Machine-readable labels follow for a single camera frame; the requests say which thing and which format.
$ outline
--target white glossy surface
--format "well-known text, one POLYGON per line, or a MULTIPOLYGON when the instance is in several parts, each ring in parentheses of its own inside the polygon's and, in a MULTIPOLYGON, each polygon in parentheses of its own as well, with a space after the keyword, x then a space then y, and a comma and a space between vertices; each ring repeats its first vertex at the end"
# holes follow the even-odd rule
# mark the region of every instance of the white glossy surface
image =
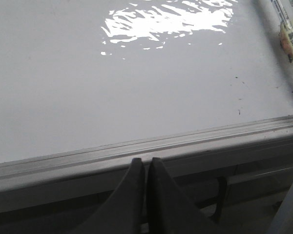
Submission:
POLYGON ((270 1, 185 2, 0 1, 0 162, 292 115, 270 1))

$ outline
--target whiteboard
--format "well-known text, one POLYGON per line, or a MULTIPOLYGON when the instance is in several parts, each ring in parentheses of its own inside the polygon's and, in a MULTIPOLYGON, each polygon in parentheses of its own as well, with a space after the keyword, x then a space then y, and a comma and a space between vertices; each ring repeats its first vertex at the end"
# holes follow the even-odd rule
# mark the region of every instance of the whiteboard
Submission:
POLYGON ((293 115, 267 0, 0 1, 0 163, 293 115))

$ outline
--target dark object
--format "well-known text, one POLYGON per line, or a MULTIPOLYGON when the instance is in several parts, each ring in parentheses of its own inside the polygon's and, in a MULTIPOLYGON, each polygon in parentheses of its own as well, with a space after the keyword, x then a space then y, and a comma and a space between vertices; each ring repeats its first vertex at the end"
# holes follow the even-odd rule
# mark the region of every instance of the dark object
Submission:
POLYGON ((224 233, 182 193, 159 158, 149 168, 146 205, 151 234, 224 233))
POLYGON ((224 206, 226 191, 227 191, 227 180, 224 177, 218 177, 218 184, 219 184, 219 190, 218 190, 218 196, 216 198, 216 211, 215 213, 210 217, 213 221, 216 223, 220 220, 221 211, 224 206))
POLYGON ((282 204, 282 201, 278 201, 272 205, 272 208, 277 212, 282 204))
POLYGON ((134 158, 120 185, 108 200, 71 234, 138 234, 144 197, 145 170, 134 158))

